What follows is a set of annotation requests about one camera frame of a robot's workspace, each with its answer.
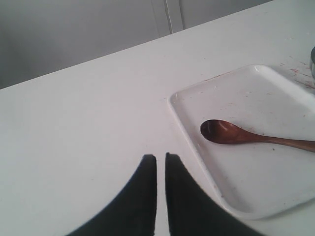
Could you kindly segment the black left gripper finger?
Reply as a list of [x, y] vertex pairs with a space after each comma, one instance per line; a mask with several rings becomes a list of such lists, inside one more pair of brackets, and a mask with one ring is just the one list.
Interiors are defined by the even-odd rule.
[[70, 236], [153, 236], [157, 213], [157, 160], [142, 157], [118, 195]]

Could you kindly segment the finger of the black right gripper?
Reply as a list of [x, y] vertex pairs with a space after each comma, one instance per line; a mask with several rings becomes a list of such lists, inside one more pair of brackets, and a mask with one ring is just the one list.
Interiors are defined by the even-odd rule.
[[172, 236], [262, 235], [217, 205], [176, 154], [165, 157], [165, 193]]

